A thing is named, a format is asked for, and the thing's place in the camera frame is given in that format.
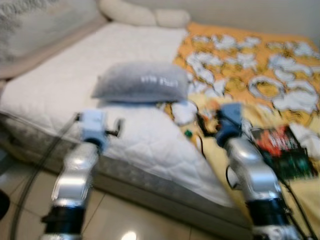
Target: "quilted mattress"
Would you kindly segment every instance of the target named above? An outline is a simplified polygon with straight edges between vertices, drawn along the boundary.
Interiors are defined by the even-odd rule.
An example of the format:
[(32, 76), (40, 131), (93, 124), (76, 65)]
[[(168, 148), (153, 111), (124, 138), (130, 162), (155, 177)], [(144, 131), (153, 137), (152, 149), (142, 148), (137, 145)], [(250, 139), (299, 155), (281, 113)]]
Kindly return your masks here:
[[(41, 153), (75, 113), (102, 109), (111, 129), (117, 119), (124, 119), (120, 137), (111, 137), (104, 152), (116, 160), (113, 164), (125, 162), (216, 204), (233, 207), (206, 160), (162, 111), (154, 105), (106, 104), (90, 97), (97, 76), (115, 63), (172, 62), (185, 34), (184, 29), (107, 24), (10, 81), (0, 101), (1, 121), (24, 146)], [(57, 157), (63, 158), (79, 142), (80, 132), (75, 124), (55, 151)], [(108, 175), (108, 165), (100, 164), (99, 171)]]

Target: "blanket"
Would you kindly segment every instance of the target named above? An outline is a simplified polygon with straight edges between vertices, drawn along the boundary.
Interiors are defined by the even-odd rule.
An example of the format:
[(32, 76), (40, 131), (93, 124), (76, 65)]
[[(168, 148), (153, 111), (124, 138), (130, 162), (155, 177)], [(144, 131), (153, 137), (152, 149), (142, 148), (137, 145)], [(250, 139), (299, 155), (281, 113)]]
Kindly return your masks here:
[[(242, 129), (290, 125), (307, 149), (313, 167), (320, 169), (320, 53), (305, 37), (271, 35), (226, 27), (191, 23), (189, 34), (178, 49), (174, 63), (189, 74), (186, 102), (163, 105), (201, 151), (233, 200), (246, 216), (241, 191), (231, 190), (225, 171), (228, 159), (213, 137), (204, 137), (195, 114), (206, 116), (206, 126), (215, 129), (211, 110), (219, 104), (241, 102)], [(320, 178), (290, 180), (313, 229), (320, 235)], [(307, 228), (292, 198), (283, 195), (299, 225)]]

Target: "beige floor tile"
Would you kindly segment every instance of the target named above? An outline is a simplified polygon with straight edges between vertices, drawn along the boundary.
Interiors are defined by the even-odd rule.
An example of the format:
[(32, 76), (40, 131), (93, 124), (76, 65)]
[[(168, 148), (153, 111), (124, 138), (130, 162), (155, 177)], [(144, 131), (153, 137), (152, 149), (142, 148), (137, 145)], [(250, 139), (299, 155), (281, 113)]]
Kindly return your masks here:
[(92, 190), (90, 200), (89, 200), (86, 212), (85, 212), (85, 219), (84, 219), (84, 223), (82, 226), (83, 230), (86, 229), (89, 221), (92, 219), (94, 213), (98, 209), (98, 206), (99, 206), (100, 202), (102, 201), (104, 195), (105, 195), (105, 193), (102, 191), (98, 191), (95, 189)]
[[(24, 208), (40, 217), (47, 215), (50, 211), (51, 194), (54, 189), (56, 180), (56, 175), (45, 171), (40, 172), (28, 195), (28, 198), (24, 204)], [(17, 204), (19, 201), (19, 197), (25, 183), (26, 181), (24, 181), (24, 183), (21, 184), (21, 186), (19, 186), (11, 196), (11, 201), (15, 204)], [(83, 223), (84, 228), (89, 223), (103, 197), (103, 192), (95, 189), (92, 190), (85, 214), (85, 221)]]
[(84, 231), (86, 240), (189, 240), (190, 227), (119, 198), (105, 195)]
[(223, 239), (192, 227), (190, 240), (223, 240)]
[(32, 167), (15, 162), (5, 173), (0, 175), (0, 189), (11, 195), (17, 187), (30, 175)]
[[(9, 240), (11, 224), (16, 205), (11, 204), (9, 211), (0, 221), (0, 239)], [(41, 223), (40, 217), (29, 211), (23, 210), (19, 221), (17, 240), (38, 240), (43, 234), (45, 226)]]
[[(41, 171), (28, 194), (24, 208), (35, 213), (38, 216), (44, 216), (48, 213), (51, 206), (51, 194), (54, 189), (57, 176), (45, 171)], [(17, 204), (20, 195), (25, 187), (27, 179), (14, 191), (10, 200)]]

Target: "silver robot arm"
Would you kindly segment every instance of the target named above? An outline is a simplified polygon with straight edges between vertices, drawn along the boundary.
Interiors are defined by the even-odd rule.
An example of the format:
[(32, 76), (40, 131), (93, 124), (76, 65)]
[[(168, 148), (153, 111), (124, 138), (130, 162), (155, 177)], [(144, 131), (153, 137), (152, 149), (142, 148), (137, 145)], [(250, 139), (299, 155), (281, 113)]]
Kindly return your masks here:
[(42, 218), (46, 224), (40, 240), (81, 240), (82, 226), (99, 155), (107, 148), (105, 114), (87, 110), (81, 114), (82, 141), (64, 159), (63, 171), (55, 182), (50, 213)]
[(254, 240), (299, 240), (274, 171), (248, 139), (241, 137), (241, 105), (225, 104), (217, 113), (216, 140), (226, 150), (253, 222)]

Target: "white wall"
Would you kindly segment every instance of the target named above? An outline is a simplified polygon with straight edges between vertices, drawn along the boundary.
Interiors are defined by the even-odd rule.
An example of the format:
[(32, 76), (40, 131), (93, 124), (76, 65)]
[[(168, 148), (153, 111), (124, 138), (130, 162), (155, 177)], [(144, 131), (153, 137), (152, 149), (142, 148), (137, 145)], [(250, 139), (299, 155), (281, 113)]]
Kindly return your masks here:
[(126, 0), (182, 8), (198, 23), (308, 36), (320, 46), (320, 0)]

